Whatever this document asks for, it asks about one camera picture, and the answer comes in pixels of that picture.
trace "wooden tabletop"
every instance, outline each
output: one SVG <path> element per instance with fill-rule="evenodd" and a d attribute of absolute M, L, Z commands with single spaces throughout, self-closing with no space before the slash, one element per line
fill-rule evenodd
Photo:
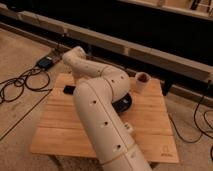
<path fill-rule="evenodd" d="M 75 112 L 72 95 L 63 93 L 65 85 L 74 85 L 71 74 L 60 74 L 57 78 L 30 151 L 48 155 L 96 157 Z M 177 163 L 177 149 L 159 80 L 152 79 L 142 94 L 134 89 L 134 78 L 131 78 L 133 104 L 122 114 L 122 121 L 133 126 L 134 139 L 148 161 Z"/>

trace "gray floor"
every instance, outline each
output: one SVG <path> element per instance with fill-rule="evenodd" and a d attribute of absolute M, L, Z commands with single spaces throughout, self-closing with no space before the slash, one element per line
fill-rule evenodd
<path fill-rule="evenodd" d="M 0 29 L 0 82 L 8 78 L 18 76 L 26 69 L 34 66 L 35 61 L 51 51 L 51 48 L 31 41 L 19 35 Z M 61 72 L 69 72 L 69 68 L 58 63 L 50 70 L 52 87 L 57 75 Z M 32 85 L 44 82 L 43 77 L 31 80 Z M 14 96 L 14 89 L 8 89 L 10 97 Z M 28 111 L 45 93 L 25 91 L 24 95 L 12 103 L 4 103 L 0 106 L 0 136 Z M 36 124 L 44 109 L 45 99 L 38 105 L 4 140 L 0 142 L 0 170 L 57 170 L 55 165 L 45 155 L 35 155 L 29 152 L 32 136 Z M 193 128 L 193 109 L 195 103 L 183 99 L 174 94 L 166 98 L 168 112 L 173 116 L 181 132 L 188 139 L 198 136 Z M 201 106 L 199 112 L 207 107 Z M 175 134 L 177 149 L 180 157 L 179 164 L 160 164 L 155 171 L 211 171 L 213 163 L 210 160 L 210 146 L 213 141 L 203 137 L 196 144 L 185 144 Z M 100 170 L 97 160 L 71 157 L 59 157 L 65 170 Z"/>

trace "brown cup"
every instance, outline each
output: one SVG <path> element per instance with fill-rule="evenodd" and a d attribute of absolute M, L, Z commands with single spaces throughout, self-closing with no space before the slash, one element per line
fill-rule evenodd
<path fill-rule="evenodd" d="M 141 93 L 147 83 L 150 81 L 151 76 L 145 72 L 138 72 L 135 75 L 135 85 L 136 85 L 136 92 Z"/>

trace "cable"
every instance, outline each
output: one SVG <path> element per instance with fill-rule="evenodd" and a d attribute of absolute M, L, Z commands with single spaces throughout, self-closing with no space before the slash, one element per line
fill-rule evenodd
<path fill-rule="evenodd" d="M 32 8 L 32 10 L 33 10 L 34 16 L 35 16 L 35 18 L 36 18 L 36 20 L 37 20 L 37 22 L 38 22 L 38 25 L 42 28 L 42 21 L 39 19 L 39 16 L 38 16 L 37 13 L 36 13 L 36 5 L 34 4 L 33 0 L 30 0 L 30 5 L 31 5 L 31 8 Z M 63 34 L 61 35 L 60 39 L 58 39 L 58 41 L 57 41 L 56 48 L 54 48 L 54 50 L 52 50 L 52 52 L 53 52 L 56 56 L 59 55 L 61 58 L 62 58 L 62 56 L 61 56 L 61 53 L 62 53 L 62 52 L 60 51 L 60 44 L 61 44 L 61 42 L 62 42 L 62 40 L 63 40 L 64 37 L 66 37 L 66 33 L 63 33 Z"/>
<path fill-rule="evenodd" d="M 203 118 L 204 118 L 204 121 L 206 122 L 206 124 L 209 126 L 209 128 L 213 129 L 213 126 L 209 123 L 209 121 L 206 118 L 206 114 L 209 113 L 209 112 L 213 112 L 213 110 L 205 111 L 204 114 L 203 114 Z"/>
<path fill-rule="evenodd" d="M 212 147 L 210 149 L 210 156 L 211 156 L 211 159 L 212 159 L 212 162 L 213 162 L 213 145 L 212 145 Z"/>
<path fill-rule="evenodd" d="M 13 126 L 11 126 L 1 137 L 0 141 L 2 141 L 28 114 L 38 106 L 41 101 L 52 91 L 51 89 L 47 90 L 48 92 L 29 110 L 27 111 Z"/>
<path fill-rule="evenodd" d="M 180 134 L 180 132 L 178 131 L 178 129 L 177 129 L 177 127 L 176 127 L 176 124 L 175 124 L 174 120 L 172 119 L 172 117 L 171 117 L 170 115 L 169 115 L 169 119 L 171 120 L 171 122 L 172 122 L 172 124 L 173 124 L 173 126 L 174 126 L 174 128 L 175 128 L 175 131 L 176 131 L 178 137 L 179 137 L 183 142 L 185 142 L 185 143 L 192 143 L 192 144 L 193 144 L 193 143 L 196 143 L 196 142 L 200 141 L 200 139 L 202 138 L 203 134 L 200 133 L 200 135 L 199 135 L 199 137 L 198 137 L 197 139 L 195 139 L 195 140 L 187 140 L 186 138 L 184 138 L 184 137 Z"/>
<path fill-rule="evenodd" d="M 37 88 L 31 87 L 28 83 L 29 78 L 31 78 L 33 76 L 37 76 L 41 73 L 45 74 L 45 76 L 47 78 L 46 84 L 44 84 L 41 87 L 37 87 Z M 34 91 L 34 92 L 49 91 L 50 89 L 45 89 L 49 84 L 50 84 L 49 74 L 46 71 L 44 71 L 43 69 L 33 67 L 32 69 L 29 69 L 29 70 L 25 71 L 24 73 L 22 73 L 17 78 L 11 78 L 11 79 L 8 79 L 8 80 L 0 83 L 0 85 L 3 85 L 2 88 L 0 89 L 0 104 L 2 104 L 4 102 L 13 102 L 13 101 L 17 100 L 24 93 L 25 88 L 27 88 L 31 91 Z M 21 91 L 14 98 L 8 99 L 6 97 L 6 89 L 11 85 L 13 85 L 16 88 L 20 88 Z"/>
<path fill-rule="evenodd" d="M 176 131 L 178 137 L 179 137 L 183 142 L 185 142 L 185 143 L 197 143 L 198 141 L 200 141 L 200 139 L 202 138 L 203 135 L 207 136 L 207 137 L 210 138 L 210 139 L 213 139 L 213 136 L 210 135 L 210 134 L 213 133 L 213 126 L 210 124 L 210 122 L 209 122 L 209 121 L 207 120 L 207 118 L 206 118 L 207 113 L 213 112 L 213 110 L 207 110 L 207 111 L 205 111 L 205 112 L 203 113 L 204 121 L 205 121 L 205 123 L 208 125 L 208 127 L 211 129 L 210 131 L 204 131 L 204 130 L 202 130 L 202 129 L 200 128 L 200 126 L 198 125 L 197 119 L 196 119 L 197 110 L 198 110 L 200 104 L 202 103 L 203 99 L 205 98 L 205 95 L 206 95 L 208 89 L 210 88 L 210 85 L 211 85 L 211 80 L 208 81 L 207 88 L 206 88 L 206 90 L 204 91 L 202 97 L 200 98 L 200 100 L 199 100 L 199 102 L 198 102 L 198 104 L 197 104 L 197 106 L 196 106 L 196 108 L 195 108 L 194 114 L 193 114 L 193 119 L 194 119 L 195 126 L 196 126 L 196 128 L 198 129 L 198 131 L 200 132 L 200 135 L 198 136 L 197 139 L 194 139 L 194 140 L 187 140 L 186 138 L 184 138 L 184 137 L 180 134 L 180 132 L 178 131 L 178 129 L 177 129 L 177 127 L 176 127 L 176 124 L 175 124 L 174 120 L 173 120 L 172 117 L 169 115 L 169 119 L 171 120 L 171 122 L 172 122 L 172 124 L 173 124 L 173 126 L 174 126 L 174 129 L 175 129 L 175 131 Z M 212 146 L 211 149 L 210 149 L 210 157 L 211 157 L 211 160 L 212 160 L 212 162 L 213 162 L 213 146 Z"/>
<path fill-rule="evenodd" d="M 207 93 L 207 91 L 208 91 L 208 89 L 209 89 L 209 87 L 210 87 L 210 84 L 211 84 L 211 80 L 208 81 L 207 88 L 206 88 L 205 92 L 203 93 L 203 96 L 201 97 L 200 101 L 198 102 L 198 104 L 197 104 L 197 106 L 196 106 L 196 108 L 195 108 L 194 118 L 193 118 L 193 119 L 194 119 L 194 123 L 195 123 L 195 126 L 197 127 L 197 129 L 198 129 L 202 134 L 204 134 L 204 135 L 206 135 L 207 137 L 213 139 L 213 136 L 209 135 L 209 133 L 208 133 L 209 131 L 207 132 L 207 131 L 204 131 L 204 130 L 202 130 L 202 129 L 200 128 L 200 126 L 199 126 L 198 123 L 197 123 L 197 119 L 196 119 L 197 110 L 198 110 L 200 104 L 202 103 L 202 101 L 203 101 L 203 99 L 204 99 L 204 97 L 205 97 L 205 95 L 206 95 L 206 93 Z"/>

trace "robotic arm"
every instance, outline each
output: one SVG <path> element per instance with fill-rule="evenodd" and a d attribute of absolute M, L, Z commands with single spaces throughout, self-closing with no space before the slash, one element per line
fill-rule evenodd
<path fill-rule="evenodd" d="M 63 55 L 74 77 L 91 79 L 77 84 L 73 97 L 76 111 L 105 171 L 151 171 L 137 144 L 112 107 L 130 89 L 128 75 L 113 66 L 88 61 L 80 47 Z"/>

